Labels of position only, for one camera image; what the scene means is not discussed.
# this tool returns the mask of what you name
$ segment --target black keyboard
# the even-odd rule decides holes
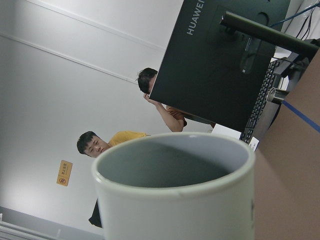
[[[250,142],[255,126],[265,108],[265,105],[267,103],[267,94],[269,90],[275,85],[276,82],[279,84],[279,80],[277,79],[277,76],[274,74],[274,70],[276,67],[279,66],[279,64],[280,64],[279,60],[270,62],[269,67],[266,71],[259,95],[254,104],[251,116],[246,124],[244,132],[240,136],[240,140],[246,142],[247,144]]]

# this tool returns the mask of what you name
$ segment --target blue stripe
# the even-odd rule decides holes
[[[306,115],[304,115],[302,112],[300,112],[298,109],[296,109],[294,106],[292,106],[287,101],[284,100],[282,102],[282,104],[285,105],[292,112],[294,112],[298,117],[300,117],[302,120],[304,120],[312,128],[314,128],[318,133],[320,133],[320,126],[318,124],[316,124],[314,121],[312,121],[310,118],[308,118]]]

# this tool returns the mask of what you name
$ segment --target brown desk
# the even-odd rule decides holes
[[[320,51],[285,101],[320,125]],[[320,132],[282,105],[256,155],[256,240],[320,240]]]

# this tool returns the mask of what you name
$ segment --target monitor stand arm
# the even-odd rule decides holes
[[[229,11],[224,13],[220,24],[297,53],[309,61],[315,56],[320,45],[319,39],[308,43]]]

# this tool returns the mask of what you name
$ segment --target person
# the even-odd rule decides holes
[[[97,158],[104,151],[109,148],[121,144],[123,142],[138,139],[147,136],[144,132],[136,131],[119,131],[117,132],[109,142],[105,142],[98,137],[93,131],[87,131],[83,133],[77,143],[76,147],[80,154],[88,155],[92,158]]]
[[[150,67],[143,69],[138,73],[138,86],[144,93],[143,98],[155,106],[156,110],[160,113],[164,123],[172,132],[182,132],[184,127],[187,125],[186,118],[200,123],[210,124],[211,127],[214,128],[214,126],[216,125],[214,122],[191,115],[172,106],[166,106],[165,108],[162,103],[150,99],[149,94],[151,93],[151,90],[155,84],[157,74],[158,71]]]

